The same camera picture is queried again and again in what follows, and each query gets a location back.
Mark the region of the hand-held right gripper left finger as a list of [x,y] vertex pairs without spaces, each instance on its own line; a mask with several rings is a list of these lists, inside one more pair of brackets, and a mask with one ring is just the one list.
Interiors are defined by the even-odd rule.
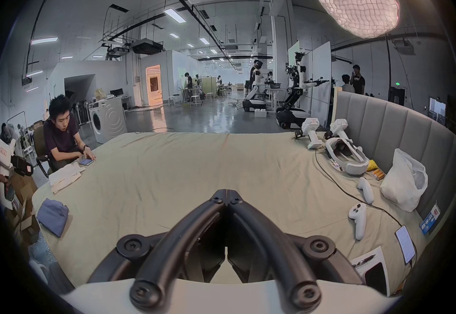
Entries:
[[220,190],[167,232],[123,236],[87,283],[133,278],[128,298],[140,310],[163,307],[176,279],[209,283],[225,260],[225,209]]

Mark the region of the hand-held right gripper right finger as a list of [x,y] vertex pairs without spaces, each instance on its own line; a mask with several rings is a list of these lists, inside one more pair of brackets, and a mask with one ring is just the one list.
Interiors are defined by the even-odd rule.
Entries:
[[236,191],[227,197],[227,260],[242,283],[275,281],[287,310],[316,309],[317,280],[365,285],[331,238],[284,233]]

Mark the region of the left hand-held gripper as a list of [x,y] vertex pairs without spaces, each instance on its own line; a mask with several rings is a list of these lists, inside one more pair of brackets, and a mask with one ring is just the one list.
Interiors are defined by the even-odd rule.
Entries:
[[13,210],[14,198],[8,199],[10,173],[16,172],[21,176],[32,176],[33,166],[23,157],[14,154],[16,140],[12,139],[9,144],[0,141],[0,199],[1,205],[9,210]]

